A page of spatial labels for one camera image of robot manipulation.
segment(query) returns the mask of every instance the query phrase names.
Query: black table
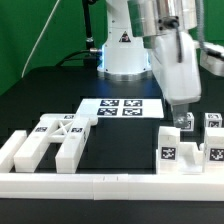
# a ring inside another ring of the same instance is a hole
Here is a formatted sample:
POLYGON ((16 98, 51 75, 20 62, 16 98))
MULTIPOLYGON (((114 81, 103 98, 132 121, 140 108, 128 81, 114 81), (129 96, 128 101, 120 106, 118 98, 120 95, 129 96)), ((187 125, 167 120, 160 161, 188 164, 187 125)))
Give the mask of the black table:
MULTIPOLYGON (((224 111, 224 79, 200 69, 203 94, 190 105, 195 131, 182 141, 200 144, 204 113, 224 111)), ((159 99, 156 80, 116 83, 97 77, 94 69, 43 67, 32 70, 0 97, 0 146, 15 130, 31 132, 44 113, 75 113, 83 98, 159 99)), ((169 107, 164 119, 101 118, 91 133, 77 173, 155 173, 159 126, 172 126, 169 107)), ((36 172, 56 172, 52 144, 36 172)), ((220 223, 222 202, 79 201, 1 199, 1 223, 220 223)))

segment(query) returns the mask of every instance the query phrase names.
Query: white block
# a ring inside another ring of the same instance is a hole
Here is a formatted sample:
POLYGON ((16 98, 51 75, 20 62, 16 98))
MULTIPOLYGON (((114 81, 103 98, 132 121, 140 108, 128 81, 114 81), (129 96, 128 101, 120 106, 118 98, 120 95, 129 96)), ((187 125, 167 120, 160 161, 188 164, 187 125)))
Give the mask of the white block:
POLYGON ((159 145, 178 145, 180 142, 180 129, 174 127, 159 128, 158 143, 159 145))
POLYGON ((194 131, 194 115, 193 115, 193 113, 191 113, 191 112, 187 113, 187 122, 188 122, 188 126, 185 128, 181 128, 180 130, 182 132, 194 131))
POLYGON ((93 192, 95 200, 128 200, 128 174, 94 179, 93 192))
POLYGON ((0 173, 8 173, 14 166, 14 155, 27 139, 26 131, 15 131, 0 150, 0 173))
POLYGON ((179 144, 180 129, 174 127, 160 127, 156 167, 158 174, 178 172, 179 144))
POLYGON ((80 115, 80 114, 44 114, 41 116, 40 120, 60 120, 70 122, 80 117, 89 118, 91 126, 97 125, 98 123, 97 115, 80 115))
POLYGON ((204 167, 206 173, 224 174, 224 128, 205 128, 204 167))
POLYGON ((75 173, 90 132, 89 118, 76 118, 55 160, 57 173, 75 173))
POLYGON ((42 120, 32 131, 28 139, 14 156, 16 172, 34 172, 47 148, 48 135, 55 131, 58 122, 55 120, 42 120))
POLYGON ((222 116, 220 113, 205 113, 205 127, 210 128, 221 128, 222 127, 222 116))
POLYGON ((71 174, 1 174, 0 197, 93 200, 93 177, 71 174))

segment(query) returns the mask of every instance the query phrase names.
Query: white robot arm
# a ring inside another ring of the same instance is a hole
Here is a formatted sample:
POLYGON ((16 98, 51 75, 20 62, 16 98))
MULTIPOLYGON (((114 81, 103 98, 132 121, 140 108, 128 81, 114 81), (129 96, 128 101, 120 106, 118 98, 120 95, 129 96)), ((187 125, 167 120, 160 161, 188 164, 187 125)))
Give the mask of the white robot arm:
POLYGON ((152 71, 174 124, 185 126, 188 104, 201 96, 195 44, 188 34, 197 25, 195 0, 129 0, 128 6, 133 35, 144 37, 150 49, 152 71))

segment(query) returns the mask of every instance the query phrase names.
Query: cable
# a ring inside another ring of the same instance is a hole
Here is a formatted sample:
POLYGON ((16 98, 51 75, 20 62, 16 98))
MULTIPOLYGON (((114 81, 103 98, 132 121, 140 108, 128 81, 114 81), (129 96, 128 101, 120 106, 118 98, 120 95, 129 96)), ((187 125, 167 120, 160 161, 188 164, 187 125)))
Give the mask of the cable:
POLYGON ((224 55, 221 52, 215 51, 205 46, 205 36, 204 36, 204 2, 203 0, 196 0, 197 9, 197 35, 201 50, 203 50, 207 55, 221 59, 224 61, 224 55))
POLYGON ((173 26, 176 29, 176 39, 177 39, 177 49, 178 49, 177 61, 178 61, 178 63, 182 63, 183 62, 183 52, 182 52, 179 24, 177 22, 173 22, 173 26))
POLYGON ((76 51, 72 54, 69 54, 68 56, 66 56, 65 58, 63 58, 61 61, 59 61, 55 66, 59 67, 62 64, 64 64, 65 61, 68 61, 69 59, 71 59, 71 57, 74 57, 76 55, 79 54, 86 54, 86 53, 90 53, 90 50, 82 50, 82 51, 76 51))
POLYGON ((181 37, 180 37, 180 30, 179 30, 179 22, 177 18, 166 18, 163 22, 163 25, 167 29, 175 29, 176 30, 176 40, 177 40, 177 61, 178 63, 183 62, 183 52, 182 52, 182 45, 181 45, 181 37))
POLYGON ((89 50, 76 51, 74 53, 69 54, 65 58, 63 58, 55 66, 59 67, 62 64, 64 64, 64 62, 73 60, 72 57, 74 57, 76 55, 79 55, 79 54, 87 54, 87 53, 90 54, 90 55, 96 55, 96 57, 99 58, 100 55, 102 54, 102 50, 101 49, 97 49, 97 48, 90 48, 89 50))
POLYGON ((35 50, 37 49, 37 46, 39 45, 39 43, 40 43, 42 37, 44 36, 45 31, 47 30, 48 25, 50 24, 50 22, 51 22, 51 20, 52 20, 54 14, 55 14, 55 12, 56 12, 56 10, 57 10, 58 5, 60 4, 60 2, 61 2, 61 0, 57 0, 57 2, 55 3, 55 6, 54 6, 54 8, 53 8, 53 10, 52 10, 52 12, 51 12, 51 14, 50 14, 50 16, 48 17, 46 24, 45 24, 45 26, 44 26, 42 32, 40 33, 40 36, 38 37, 38 39, 37 39, 37 41, 36 41, 36 43, 35 43, 35 45, 34 45, 32 51, 31 51, 31 53, 30 53, 30 55, 29 55, 29 57, 28 57, 28 59, 27 59, 27 61, 26 61, 26 64, 25 64, 25 66, 24 66, 24 68, 23 68, 23 72, 22 72, 22 78, 24 77, 25 72, 26 72, 26 69, 27 69, 27 67, 28 67, 28 65, 29 65, 29 63, 30 63, 30 61, 31 61, 31 59, 32 59, 32 57, 33 57, 33 55, 34 55, 34 53, 35 53, 35 50))

